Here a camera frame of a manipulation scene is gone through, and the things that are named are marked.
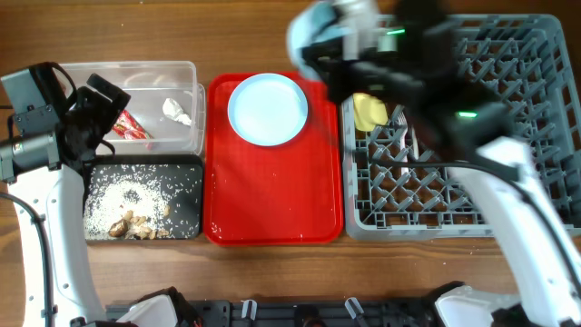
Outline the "red strawberry snack wrapper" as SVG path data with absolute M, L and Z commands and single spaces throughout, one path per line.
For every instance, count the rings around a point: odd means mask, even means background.
M 153 137 L 126 110 L 106 136 L 122 154 L 145 154 L 153 150 Z

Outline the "white plastic fork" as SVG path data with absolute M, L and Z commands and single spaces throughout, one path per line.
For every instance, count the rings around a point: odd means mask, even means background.
M 403 112 L 401 112 L 398 116 L 398 126 L 402 130 L 400 138 L 399 138 L 399 151 L 404 153 L 402 157 L 402 162 L 406 163 L 408 161 L 408 151 L 406 146 L 406 136 L 408 133 L 408 123 L 406 117 Z

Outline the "yellow plastic cup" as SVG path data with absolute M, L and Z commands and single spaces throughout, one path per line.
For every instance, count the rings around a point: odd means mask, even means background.
M 353 104 L 355 128 L 359 131 L 372 132 L 389 121 L 387 106 L 374 96 L 355 93 Z

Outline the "white napkin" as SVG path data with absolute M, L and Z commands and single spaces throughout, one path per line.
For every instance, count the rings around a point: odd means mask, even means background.
M 192 125 L 191 117 L 185 113 L 181 105 L 172 98 L 166 98 L 162 105 L 162 111 L 164 115 L 170 120 L 184 124 L 187 126 Z

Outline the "light blue bowl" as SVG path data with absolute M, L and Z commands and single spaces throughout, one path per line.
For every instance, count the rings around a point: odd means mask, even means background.
M 338 18 L 331 1 L 317 1 L 290 22 L 286 34 L 287 54 L 303 78 L 320 81 L 317 73 L 302 58 L 301 49 L 344 36 L 346 31 L 336 22 Z

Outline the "light blue plate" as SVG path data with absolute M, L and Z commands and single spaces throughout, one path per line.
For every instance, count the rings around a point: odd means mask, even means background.
M 299 85 L 282 74 L 255 74 L 233 90 L 227 106 L 232 130 L 263 147 L 285 144 L 307 122 L 309 104 Z

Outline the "white plastic spoon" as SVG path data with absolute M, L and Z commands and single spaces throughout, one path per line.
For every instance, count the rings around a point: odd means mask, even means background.
M 415 129 L 411 128 L 411 141 L 412 141 L 412 157 L 413 159 L 419 158 L 419 141 L 416 136 Z

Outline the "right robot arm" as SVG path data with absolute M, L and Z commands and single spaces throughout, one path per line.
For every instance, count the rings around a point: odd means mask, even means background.
M 355 93 L 403 107 L 490 225 L 517 293 L 449 284 L 433 307 L 442 326 L 577 326 L 580 255 L 517 139 L 506 104 L 459 72 L 456 27 L 438 1 L 399 1 L 394 26 L 373 1 L 317 1 L 289 24 L 286 45 L 300 74 L 343 104 Z

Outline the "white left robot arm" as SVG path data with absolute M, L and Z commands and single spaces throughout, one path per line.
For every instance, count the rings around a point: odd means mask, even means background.
M 84 236 L 84 167 L 131 97 L 98 74 L 65 91 L 43 62 L 1 83 L 14 110 L 1 142 L 1 196 L 15 206 L 25 271 L 26 326 L 95 326 L 106 314 Z

